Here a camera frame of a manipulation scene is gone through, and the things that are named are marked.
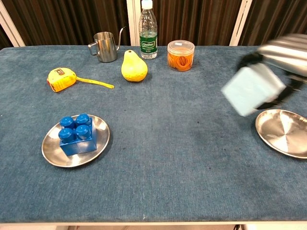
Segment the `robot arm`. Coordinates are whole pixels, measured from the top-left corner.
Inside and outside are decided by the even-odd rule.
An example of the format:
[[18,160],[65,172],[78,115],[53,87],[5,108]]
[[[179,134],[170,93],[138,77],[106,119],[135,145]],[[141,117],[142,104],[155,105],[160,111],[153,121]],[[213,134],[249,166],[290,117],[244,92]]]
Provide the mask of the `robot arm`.
[[257,109],[267,109],[280,104],[286,97],[307,83],[307,34],[289,34],[269,41],[256,52],[242,57],[237,70],[257,63],[269,64],[283,69],[290,82],[272,102]]

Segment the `plastic water bottle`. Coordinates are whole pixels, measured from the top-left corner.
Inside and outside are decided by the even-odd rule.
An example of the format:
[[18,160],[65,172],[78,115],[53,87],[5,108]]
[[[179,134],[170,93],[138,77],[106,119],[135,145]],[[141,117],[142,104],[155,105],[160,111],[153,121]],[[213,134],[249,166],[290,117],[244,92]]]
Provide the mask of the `plastic water bottle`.
[[154,59],[157,56],[157,20],[153,12],[153,1],[142,0],[142,13],[139,23],[141,57]]

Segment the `bottle label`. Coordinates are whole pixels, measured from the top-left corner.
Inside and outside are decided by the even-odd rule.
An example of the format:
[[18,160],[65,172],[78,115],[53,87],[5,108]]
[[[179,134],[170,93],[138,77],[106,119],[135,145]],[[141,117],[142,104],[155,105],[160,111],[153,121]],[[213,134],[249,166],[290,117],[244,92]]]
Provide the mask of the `bottle label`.
[[143,53],[153,53],[157,51],[157,38],[155,37],[142,37],[140,36],[140,46]]

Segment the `blue lego brick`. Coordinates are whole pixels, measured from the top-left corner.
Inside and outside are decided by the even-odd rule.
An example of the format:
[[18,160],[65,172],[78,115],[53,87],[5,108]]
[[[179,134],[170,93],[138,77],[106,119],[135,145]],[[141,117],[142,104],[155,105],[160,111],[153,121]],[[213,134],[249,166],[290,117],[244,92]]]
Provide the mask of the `blue lego brick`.
[[88,115],[79,115],[76,120],[72,120],[71,117],[64,117],[60,124],[62,129],[59,132],[59,146],[67,156],[97,149],[96,128],[92,118]]

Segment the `orange rubber band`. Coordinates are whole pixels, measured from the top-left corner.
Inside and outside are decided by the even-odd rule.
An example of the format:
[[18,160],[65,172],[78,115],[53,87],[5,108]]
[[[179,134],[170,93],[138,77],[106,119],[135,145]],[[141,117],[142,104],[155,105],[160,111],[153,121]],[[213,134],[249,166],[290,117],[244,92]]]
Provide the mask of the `orange rubber band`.
[[179,71],[187,71],[192,67],[194,54],[187,56],[176,56],[167,53],[167,62],[170,67],[176,68]]

